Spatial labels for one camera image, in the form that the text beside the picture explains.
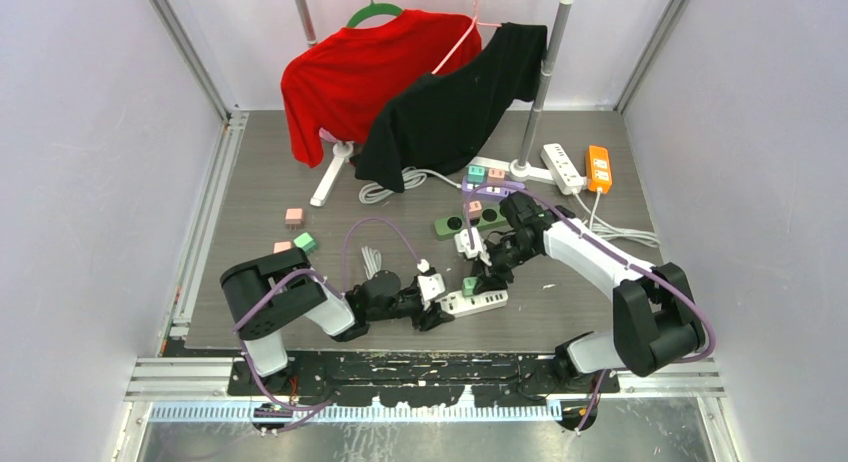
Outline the green plug adapter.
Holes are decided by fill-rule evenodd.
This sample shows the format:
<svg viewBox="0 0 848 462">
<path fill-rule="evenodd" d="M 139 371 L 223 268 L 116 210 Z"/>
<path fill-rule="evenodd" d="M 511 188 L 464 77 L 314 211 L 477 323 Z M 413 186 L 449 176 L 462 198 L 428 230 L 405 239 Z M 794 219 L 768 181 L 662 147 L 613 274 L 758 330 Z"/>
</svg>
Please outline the green plug adapter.
<svg viewBox="0 0 848 462">
<path fill-rule="evenodd" d="M 477 277 L 473 277 L 473 276 L 464 277 L 463 280 L 462 280 L 462 288 L 461 288 L 462 296 L 466 297 L 466 298 L 474 296 L 477 284 L 478 284 L 478 278 Z"/>
</svg>

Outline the green power strip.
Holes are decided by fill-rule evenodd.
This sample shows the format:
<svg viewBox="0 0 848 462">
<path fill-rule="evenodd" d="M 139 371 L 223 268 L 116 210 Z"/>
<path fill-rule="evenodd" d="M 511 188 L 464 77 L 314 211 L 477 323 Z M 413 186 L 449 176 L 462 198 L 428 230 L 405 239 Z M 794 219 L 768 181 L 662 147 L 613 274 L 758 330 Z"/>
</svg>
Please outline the green power strip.
<svg viewBox="0 0 848 462">
<path fill-rule="evenodd" d="M 507 225 L 505 217 L 496 205 L 483 206 L 480 210 L 472 211 L 469 216 L 472 226 L 481 232 L 494 230 Z M 465 228 L 465 219 L 462 214 L 437 219 L 434 222 L 435 237 L 439 241 L 451 239 Z"/>
</svg>

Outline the white power strip with USB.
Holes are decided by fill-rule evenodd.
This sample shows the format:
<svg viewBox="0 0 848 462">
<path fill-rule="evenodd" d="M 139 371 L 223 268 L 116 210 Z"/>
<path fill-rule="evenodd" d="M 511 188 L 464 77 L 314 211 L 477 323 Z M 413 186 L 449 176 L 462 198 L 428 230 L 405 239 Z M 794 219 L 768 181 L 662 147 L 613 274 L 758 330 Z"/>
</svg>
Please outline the white power strip with USB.
<svg viewBox="0 0 848 462">
<path fill-rule="evenodd" d="M 560 144 L 543 145 L 541 158 L 555 185 L 564 195 L 578 195 L 584 189 L 585 178 L 580 175 Z"/>
</svg>

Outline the orange power strip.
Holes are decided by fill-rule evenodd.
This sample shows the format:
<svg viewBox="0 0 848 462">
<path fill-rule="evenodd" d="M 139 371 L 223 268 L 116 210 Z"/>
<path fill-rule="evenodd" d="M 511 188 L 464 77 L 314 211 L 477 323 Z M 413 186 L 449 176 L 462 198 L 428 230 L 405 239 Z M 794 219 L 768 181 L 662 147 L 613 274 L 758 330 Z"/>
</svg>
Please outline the orange power strip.
<svg viewBox="0 0 848 462">
<path fill-rule="evenodd" d="M 587 189 L 591 192 L 607 194 L 613 179 L 608 150 L 605 147 L 589 145 L 585 157 Z"/>
</svg>

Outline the pink plug adapter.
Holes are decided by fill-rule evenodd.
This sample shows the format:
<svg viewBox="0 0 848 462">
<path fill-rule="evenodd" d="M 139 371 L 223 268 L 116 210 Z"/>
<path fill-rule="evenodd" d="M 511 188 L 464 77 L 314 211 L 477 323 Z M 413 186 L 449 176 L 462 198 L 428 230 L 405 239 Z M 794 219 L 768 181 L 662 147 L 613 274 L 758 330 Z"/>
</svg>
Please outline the pink plug adapter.
<svg viewBox="0 0 848 462">
<path fill-rule="evenodd" d="M 300 207 L 288 208 L 285 211 L 284 223 L 289 230 L 298 230 L 305 225 L 305 211 Z"/>
<path fill-rule="evenodd" d="M 284 252 L 284 251 L 286 251 L 286 250 L 291 249 L 291 248 L 292 248 L 292 246 L 293 246 L 293 244 L 292 244 L 292 242 L 291 242 L 291 241 L 279 241 L 279 242 L 275 242 L 275 243 L 274 243 L 274 245 L 273 245 L 273 252 L 274 252 L 274 253 Z"/>
</svg>

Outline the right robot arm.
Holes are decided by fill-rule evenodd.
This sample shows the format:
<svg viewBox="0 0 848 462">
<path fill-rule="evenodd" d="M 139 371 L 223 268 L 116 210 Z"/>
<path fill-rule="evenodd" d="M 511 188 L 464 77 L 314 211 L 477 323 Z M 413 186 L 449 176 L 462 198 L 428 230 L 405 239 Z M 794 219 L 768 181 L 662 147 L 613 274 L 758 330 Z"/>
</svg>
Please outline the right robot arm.
<svg viewBox="0 0 848 462">
<path fill-rule="evenodd" d="M 595 374 L 607 370 L 646 377 L 714 351 L 714 330 L 679 266 L 634 257 L 599 238 L 571 211 L 526 190 L 502 199 L 499 208 L 510 229 L 497 242 L 486 240 L 472 224 L 454 237 L 458 252 L 475 262 L 479 287 L 504 289 L 513 282 L 516 267 L 546 256 L 574 270 L 611 303 L 609 330 L 556 347 L 552 368 L 565 391 L 580 392 Z"/>
</svg>

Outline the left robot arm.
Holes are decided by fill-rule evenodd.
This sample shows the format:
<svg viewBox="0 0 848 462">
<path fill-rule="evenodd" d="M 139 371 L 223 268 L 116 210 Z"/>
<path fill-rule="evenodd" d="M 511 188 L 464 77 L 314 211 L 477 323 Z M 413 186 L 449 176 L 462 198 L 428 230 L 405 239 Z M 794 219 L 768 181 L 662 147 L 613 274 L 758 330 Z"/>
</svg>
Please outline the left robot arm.
<svg viewBox="0 0 848 462">
<path fill-rule="evenodd" d="M 437 301 L 446 293 L 442 275 L 427 261 L 418 269 L 406 286 L 396 273 L 378 270 L 346 292 L 330 286 L 300 248 L 227 269 L 219 282 L 255 385 L 269 395 L 288 388 L 283 329 L 300 318 L 337 342 L 367 334 L 377 321 L 408 318 L 422 332 L 453 321 Z"/>
</svg>

